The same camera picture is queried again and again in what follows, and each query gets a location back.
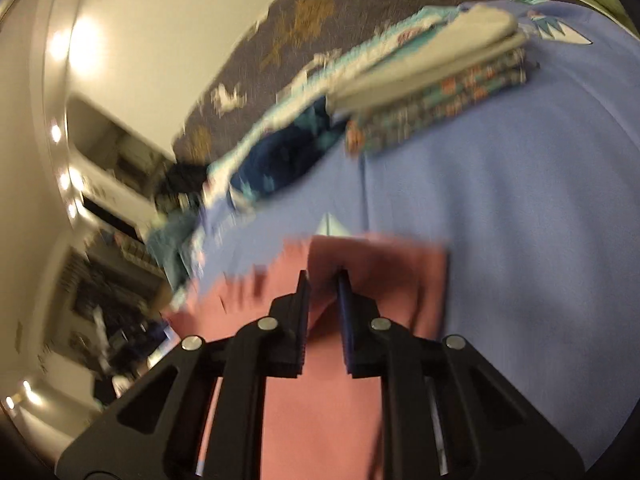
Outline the black clothes pile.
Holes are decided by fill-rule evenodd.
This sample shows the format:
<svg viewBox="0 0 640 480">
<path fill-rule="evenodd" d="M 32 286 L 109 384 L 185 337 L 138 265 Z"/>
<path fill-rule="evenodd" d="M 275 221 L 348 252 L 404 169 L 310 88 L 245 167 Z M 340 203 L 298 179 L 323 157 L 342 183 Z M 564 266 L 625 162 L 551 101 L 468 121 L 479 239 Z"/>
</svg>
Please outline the black clothes pile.
<svg viewBox="0 0 640 480">
<path fill-rule="evenodd" d="M 154 188 L 153 200 L 156 210 L 161 214 L 171 214 L 176 210 L 200 208 L 203 185 L 207 177 L 207 165 L 186 162 L 173 164 Z"/>
</svg>

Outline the patterned folded cloth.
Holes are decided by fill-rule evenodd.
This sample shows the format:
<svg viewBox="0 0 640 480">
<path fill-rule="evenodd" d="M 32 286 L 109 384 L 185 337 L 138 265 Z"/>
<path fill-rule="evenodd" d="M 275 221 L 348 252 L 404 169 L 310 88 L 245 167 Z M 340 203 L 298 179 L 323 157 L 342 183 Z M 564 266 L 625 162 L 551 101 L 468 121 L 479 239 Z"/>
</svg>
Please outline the patterned folded cloth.
<svg viewBox="0 0 640 480">
<path fill-rule="evenodd" d="M 525 49 L 506 51 L 410 96 L 352 114 L 345 130 L 346 152 L 357 156 L 394 148 L 417 132 L 526 81 Z"/>
</svg>

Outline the dark deer pattern mattress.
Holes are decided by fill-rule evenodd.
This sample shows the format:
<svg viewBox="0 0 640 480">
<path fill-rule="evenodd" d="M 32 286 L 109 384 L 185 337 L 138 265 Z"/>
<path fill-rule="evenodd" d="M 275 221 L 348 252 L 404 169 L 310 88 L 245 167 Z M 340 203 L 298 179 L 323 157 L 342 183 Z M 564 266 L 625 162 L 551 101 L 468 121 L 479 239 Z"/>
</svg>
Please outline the dark deer pattern mattress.
<svg viewBox="0 0 640 480">
<path fill-rule="evenodd" d="M 317 54 L 342 54 L 424 6 L 485 0 L 274 0 L 224 56 L 174 141 L 176 159 L 226 154 Z"/>
</svg>

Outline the pink long sleeve shirt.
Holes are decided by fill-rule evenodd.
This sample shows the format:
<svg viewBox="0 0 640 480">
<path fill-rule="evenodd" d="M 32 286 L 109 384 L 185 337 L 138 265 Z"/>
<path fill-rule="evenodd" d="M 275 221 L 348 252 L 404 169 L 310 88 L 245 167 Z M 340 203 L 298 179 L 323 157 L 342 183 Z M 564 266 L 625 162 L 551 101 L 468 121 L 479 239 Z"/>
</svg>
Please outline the pink long sleeve shirt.
<svg viewBox="0 0 640 480">
<path fill-rule="evenodd" d="M 444 315 L 447 266 L 445 248 L 415 240 L 378 235 L 286 240 L 266 266 L 195 286 L 178 311 L 164 315 L 181 337 L 229 337 L 265 316 L 274 298 L 294 292 L 300 271 L 307 271 L 311 298 L 303 374 L 267 382 L 262 478 L 378 479 L 380 383 L 347 375 L 333 277 L 346 269 L 354 292 L 373 299 L 383 316 L 435 339 Z"/>
</svg>

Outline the navy star plush blanket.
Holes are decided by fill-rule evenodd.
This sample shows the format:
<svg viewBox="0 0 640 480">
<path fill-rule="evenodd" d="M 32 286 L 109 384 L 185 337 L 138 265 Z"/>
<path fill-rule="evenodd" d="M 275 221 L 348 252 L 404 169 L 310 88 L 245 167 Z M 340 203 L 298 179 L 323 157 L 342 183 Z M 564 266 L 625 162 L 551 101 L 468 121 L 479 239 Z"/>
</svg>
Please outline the navy star plush blanket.
<svg viewBox="0 0 640 480">
<path fill-rule="evenodd" d="M 230 178 L 234 200 L 254 205 L 303 177 L 344 136 L 347 117 L 334 118 L 322 96 L 283 128 L 263 136 Z"/>
</svg>

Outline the teal knitted blanket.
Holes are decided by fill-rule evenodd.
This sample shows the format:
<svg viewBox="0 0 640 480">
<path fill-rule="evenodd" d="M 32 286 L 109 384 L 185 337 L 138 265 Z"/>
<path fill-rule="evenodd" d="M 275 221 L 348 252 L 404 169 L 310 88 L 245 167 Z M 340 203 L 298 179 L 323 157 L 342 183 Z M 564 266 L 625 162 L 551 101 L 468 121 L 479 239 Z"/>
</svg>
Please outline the teal knitted blanket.
<svg viewBox="0 0 640 480">
<path fill-rule="evenodd" d="M 146 250 L 163 269 L 174 292 L 192 276 L 191 243 L 197 227 L 196 211 L 174 211 L 162 226 L 152 229 L 146 238 Z"/>
</svg>

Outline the grey folded cloth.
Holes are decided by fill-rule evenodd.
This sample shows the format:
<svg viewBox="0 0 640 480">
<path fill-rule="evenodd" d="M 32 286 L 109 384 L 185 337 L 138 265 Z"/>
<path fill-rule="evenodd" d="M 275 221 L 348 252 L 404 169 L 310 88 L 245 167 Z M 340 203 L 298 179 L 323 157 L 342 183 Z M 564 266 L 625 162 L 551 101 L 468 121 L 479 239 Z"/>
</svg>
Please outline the grey folded cloth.
<svg viewBox="0 0 640 480">
<path fill-rule="evenodd" d="M 445 25 L 426 44 L 338 84 L 326 97 L 332 112 L 361 112 L 411 96 L 468 68 L 525 44 L 518 20 L 477 4 Z"/>
</svg>

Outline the white teal quilt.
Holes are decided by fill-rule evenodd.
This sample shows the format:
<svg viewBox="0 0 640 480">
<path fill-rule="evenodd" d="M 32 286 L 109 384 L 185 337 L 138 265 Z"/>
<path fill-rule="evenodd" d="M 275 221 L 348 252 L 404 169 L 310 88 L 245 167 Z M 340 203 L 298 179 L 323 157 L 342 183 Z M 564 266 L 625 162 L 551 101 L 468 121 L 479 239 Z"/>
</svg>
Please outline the white teal quilt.
<svg viewBox="0 0 640 480">
<path fill-rule="evenodd" d="M 416 14 L 393 24 L 346 53 L 317 54 L 277 94 L 276 104 L 254 122 L 235 147 L 209 165 L 208 180 L 204 184 L 204 206 L 209 208 L 226 195 L 232 174 L 260 138 L 292 122 L 309 104 L 319 96 L 330 93 L 338 84 L 360 75 L 416 35 L 452 20 L 457 14 L 455 6 L 424 6 Z"/>
</svg>

